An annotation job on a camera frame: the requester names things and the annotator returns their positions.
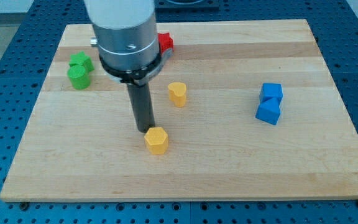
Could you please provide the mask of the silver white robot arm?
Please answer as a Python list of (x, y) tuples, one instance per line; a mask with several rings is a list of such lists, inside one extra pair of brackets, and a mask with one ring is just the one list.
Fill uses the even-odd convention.
[(155, 126), (149, 81), (172, 56), (168, 32), (159, 33), (153, 0), (85, 0), (104, 70), (112, 80), (127, 86), (137, 129)]

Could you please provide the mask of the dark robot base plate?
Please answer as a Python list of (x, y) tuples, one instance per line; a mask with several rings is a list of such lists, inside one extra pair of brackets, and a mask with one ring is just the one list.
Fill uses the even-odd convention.
[(155, 0), (156, 9), (218, 9), (220, 0)]

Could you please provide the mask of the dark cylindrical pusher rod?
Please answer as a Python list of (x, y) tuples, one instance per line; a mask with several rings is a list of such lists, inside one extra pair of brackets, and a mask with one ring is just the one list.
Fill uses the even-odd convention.
[(142, 133), (146, 133), (150, 128), (155, 126), (149, 85), (127, 85), (127, 91), (137, 129)]

